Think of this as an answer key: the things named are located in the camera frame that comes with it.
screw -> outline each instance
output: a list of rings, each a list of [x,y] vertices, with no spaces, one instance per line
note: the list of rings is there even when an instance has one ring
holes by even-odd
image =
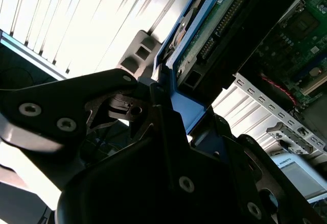
[[[18,109],[22,115],[28,117],[35,117],[37,115],[40,115],[42,112],[41,107],[34,103],[23,103],[22,105],[19,106]]]
[[[71,118],[61,118],[57,121],[57,127],[66,132],[72,132],[76,129],[76,122]]]
[[[179,186],[181,189],[183,189],[185,192],[192,193],[194,192],[194,184],[188,177],[180,177],[179,178]]]
[[[251,215],[253,215],[256,219],[261,220],[262,214],[261,214],[261,210],[258,208],[258,206],[256,206],[252,202],[248,202],[247,208],[248,208],[249,212],[251,213]]]
[[[127,75],[124,75],[123,79],[126,80],[126,81],[132,81],[131,77],[128,77]]]

green circuit board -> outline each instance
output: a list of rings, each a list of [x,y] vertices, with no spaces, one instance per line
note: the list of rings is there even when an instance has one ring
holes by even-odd
[[[214,5],[210,14],[179,60],[177,70],[184,71],[184,67],[194,61],[194,57],[196,57],[198,53],[204,55],[203,59],[205,59],[205,55],[211,51],[211,48],[215,44],[214,39],[210,38],[211,34],[215,31],[217,23],[224,20],[228,10],[230,10],[231,6],[233,6],[232,4],[235,3],[236,0],[217,0],[217,3]]]
[[[327,0],[302,0],[256,50],[258,64],[274,73],[303,108],[323,94],[304,95],[303,88],[327,72],[327,12],[322,10],[326,5]],[[321,74],[311,76],[312,67],[319,68]]]

small screen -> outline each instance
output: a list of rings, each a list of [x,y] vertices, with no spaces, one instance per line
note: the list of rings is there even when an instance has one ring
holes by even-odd
[[[307,200],[326,192],[315,179],[295,162],[282,167],[281,170]]]

motherboard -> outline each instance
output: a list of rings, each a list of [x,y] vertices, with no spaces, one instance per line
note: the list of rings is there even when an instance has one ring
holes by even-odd
[[[215,47],[224,30],[237,15],[246,0],[218,0],[203,26],[197,32],[190,46],[179,60],[177,78],[184,72],[185,66],[192,62],[204,63]]]
[[[327,0],[301,0],[255,54],[263,75],[282,83],[304,109],[327,91]]]

chip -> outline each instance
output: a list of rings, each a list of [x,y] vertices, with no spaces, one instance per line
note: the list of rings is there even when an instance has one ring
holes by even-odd
[[[319,24],[320,22],[309,11],[304,10],[290,22],[287,29],[294,38],[303,40],[314,31]]]

